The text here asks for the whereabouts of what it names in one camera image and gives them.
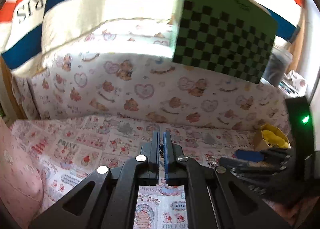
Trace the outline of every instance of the green led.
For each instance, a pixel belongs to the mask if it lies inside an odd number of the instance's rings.
[[[306,123],[308,122],[308,120],[309,120],[309,116],[304,117],[304,118],[302,119],[302,122],[303,122],[304,124],[306,124]]]

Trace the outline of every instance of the clear plastic container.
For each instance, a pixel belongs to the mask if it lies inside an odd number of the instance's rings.
[[[291,61],[292,54],[286,49],[274,45],[262,77],[274,87],[278,87]]]

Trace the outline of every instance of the green checkerboard board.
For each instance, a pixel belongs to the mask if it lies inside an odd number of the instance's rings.
[[[234,9],[230,4],[213,6],[203,1],[184,1],[172,61],[259,83],[271,53],[276,23],[258,7],[254,12],[260,12],[271,25],[243,16],[243,9],[239,10],[243,0],[234,2]]]

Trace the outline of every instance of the pink fabric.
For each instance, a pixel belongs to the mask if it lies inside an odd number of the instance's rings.
[[[22,228],[38,211],[43,188],[38,171],[0,117],[0,198]]]

